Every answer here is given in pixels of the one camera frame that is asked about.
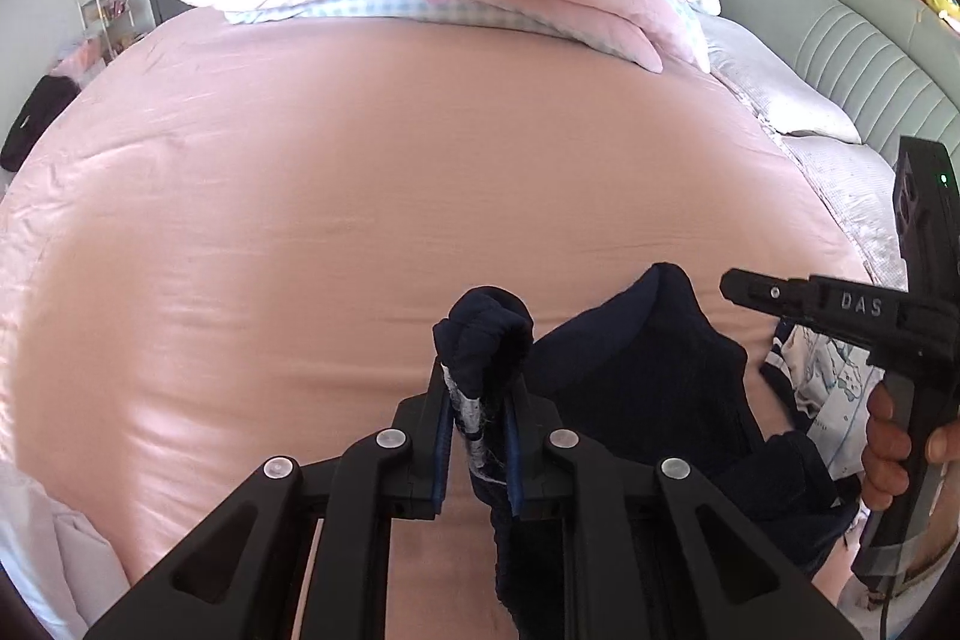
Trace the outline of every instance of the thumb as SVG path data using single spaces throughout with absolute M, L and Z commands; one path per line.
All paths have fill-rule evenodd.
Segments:
M 960 421 L 930 434 L 926 442 L 926 460 L 931 464 L 960 461 Z

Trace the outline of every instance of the device handle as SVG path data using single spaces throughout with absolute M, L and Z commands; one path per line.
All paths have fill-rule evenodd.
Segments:
M 901 465 L 910 476 L 904 494 L 894 497 L 885 511 L 872 512 L 853 560 L 853 574 L 870 589 L 883 592 L 891 582 L 904 580 L 920 550 L 944 477 L 942 464 L 928 464 L 925 448 L 935 429 L 954 420 L 957 405 L 939 389 L 917 386 L 888 371 L 883 384 L 894 401 L 894 423 L 910 435 L 910 456 Z

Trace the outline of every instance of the headboard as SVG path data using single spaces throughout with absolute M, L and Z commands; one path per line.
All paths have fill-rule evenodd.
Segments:
M 891 165 L 901 134 L 939 140 L 960 170 L 960 36 L 921 0 L 720 0 L 851 116 Z

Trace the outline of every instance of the triangular cutout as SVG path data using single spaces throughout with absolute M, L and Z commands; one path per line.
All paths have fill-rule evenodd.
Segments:
M 701 504 L 697 508 L 697 521 L 720 576 L 720 585 L 731 603 L 744 605 L 779 588 L 776 573 L 740 539 L 716 510 Z
M 253 504 L 243 504 L 218 530 L 179 565 L 171 577 L 174 589 L 210 605 L 227 597 L 240 555 L 256 522 Z

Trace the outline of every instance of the black bag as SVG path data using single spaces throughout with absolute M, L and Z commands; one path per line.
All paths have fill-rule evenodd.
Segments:
M 80 88 L 70 77 L 42 76 L 13 121 L 0 150 L 0 167 L 7 172 L 19 172 L 40 135 L 78 95 Z

